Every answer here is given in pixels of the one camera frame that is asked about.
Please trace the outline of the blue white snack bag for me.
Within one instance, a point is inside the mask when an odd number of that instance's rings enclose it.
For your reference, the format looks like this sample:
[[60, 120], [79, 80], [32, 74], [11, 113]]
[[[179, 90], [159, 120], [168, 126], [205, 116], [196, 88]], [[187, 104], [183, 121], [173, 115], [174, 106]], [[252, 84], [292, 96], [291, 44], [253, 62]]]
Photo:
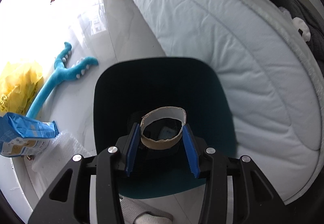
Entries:
[[36, 155], [59, 135], [55, 122], [40, 122], [8, 112], [1, 117], [1, 155]]

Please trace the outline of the white mattress bed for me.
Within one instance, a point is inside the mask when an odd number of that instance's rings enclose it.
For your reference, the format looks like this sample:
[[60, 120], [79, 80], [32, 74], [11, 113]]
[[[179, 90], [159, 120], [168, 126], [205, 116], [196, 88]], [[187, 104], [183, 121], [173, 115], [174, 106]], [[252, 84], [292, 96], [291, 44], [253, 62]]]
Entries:
[[323, 168], [323, 75], [304, 39], [269, 0], [133, 0], [167, 56], [217, 74], [237, 154], [250, 155], [285, 204]]

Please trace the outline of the dark teal trash bin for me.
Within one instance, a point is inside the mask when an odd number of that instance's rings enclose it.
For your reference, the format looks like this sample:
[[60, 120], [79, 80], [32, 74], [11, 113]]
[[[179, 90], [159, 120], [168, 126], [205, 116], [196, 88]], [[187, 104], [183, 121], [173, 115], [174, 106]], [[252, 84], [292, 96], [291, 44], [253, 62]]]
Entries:
[[194, 136], [223, 155], [237, 153], [233, 118], [215, 71], [193, 58], [160, 57], [112, 65], [97, 80], [93, 128], [96, 151], [140, 125], [140, 141], [119, 192], [133, 199], [162, 197], [205, 183], [191, 173], [182, 140]]

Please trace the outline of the yellow plastic bag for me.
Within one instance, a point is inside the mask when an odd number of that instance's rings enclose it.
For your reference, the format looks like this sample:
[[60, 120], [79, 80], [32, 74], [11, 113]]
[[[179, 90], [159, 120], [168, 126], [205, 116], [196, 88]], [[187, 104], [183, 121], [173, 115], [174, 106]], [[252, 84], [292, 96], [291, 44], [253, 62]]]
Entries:
[[1, 72], [1, 116], [25, 115], [43, 87], [42, 67], [37, 63], [7, 63]]

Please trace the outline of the grey knit cloth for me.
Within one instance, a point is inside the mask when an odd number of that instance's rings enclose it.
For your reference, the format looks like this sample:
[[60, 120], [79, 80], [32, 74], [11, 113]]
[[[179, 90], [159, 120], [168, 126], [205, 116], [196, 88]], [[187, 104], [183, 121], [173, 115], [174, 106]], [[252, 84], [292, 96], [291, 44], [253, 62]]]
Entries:
[[163, 210], [156, 209], [142, 201], [119, 195], [125, 223], [165, 224], [173, 223], [174, 217]]

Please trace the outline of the blue plush toy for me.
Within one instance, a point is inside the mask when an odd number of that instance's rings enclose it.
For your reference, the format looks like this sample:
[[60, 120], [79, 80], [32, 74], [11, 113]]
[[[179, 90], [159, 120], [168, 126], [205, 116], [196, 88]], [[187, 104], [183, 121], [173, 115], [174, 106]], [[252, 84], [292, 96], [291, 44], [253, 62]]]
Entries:
[[54, 61], [53, 73], [47, 79], [47, 82], [45, 82], [39, 93], [36, 95], [33, 103], [27, 111], [26, 117], [32, 119], [35, 119], [37, 117], [37, 114], [41, 110], [43, 104], [56, 86], [58, 86], [62, 82], [80, 79], [85, 74], [85, 71], [89, 69], [89, 67], [97, 66], [99, 64], [96, 58], [85, 57], [71, 68], [66, 68], [65, 63], [67, 63], [67, 60], [71, 56], [71, 53], [72, 45], [68, 42], [65, 42], [64, 49], [59, 53]]

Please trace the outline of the clear bubble wrap sheet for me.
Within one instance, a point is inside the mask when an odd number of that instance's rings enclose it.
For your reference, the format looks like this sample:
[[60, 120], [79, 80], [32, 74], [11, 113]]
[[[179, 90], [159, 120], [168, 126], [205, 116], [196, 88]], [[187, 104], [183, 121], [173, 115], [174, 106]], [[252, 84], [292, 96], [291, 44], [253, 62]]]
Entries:
[[58, 173], [76, 154], [85, 158], [93, 156], [70, 132], [62, 131], [44, 151], [34, 156], [31, 170], [35, 173], [32, 183], [37, 197], [43, 196]]

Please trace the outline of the white tissue ball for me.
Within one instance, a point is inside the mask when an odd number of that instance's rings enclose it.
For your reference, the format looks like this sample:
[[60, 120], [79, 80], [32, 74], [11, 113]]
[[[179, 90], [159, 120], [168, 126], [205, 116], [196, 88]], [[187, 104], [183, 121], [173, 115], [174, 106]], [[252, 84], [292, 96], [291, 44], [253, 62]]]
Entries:
[[311, 33], [308, 25], [305, 23], [304, 20], [302, 20], [299, 17], [295, 17], [292, 19], [293, 25], [297, 29], [297, 31], [300, 33], [302, 38], [305, 42], [309, 42], [311, 39]]

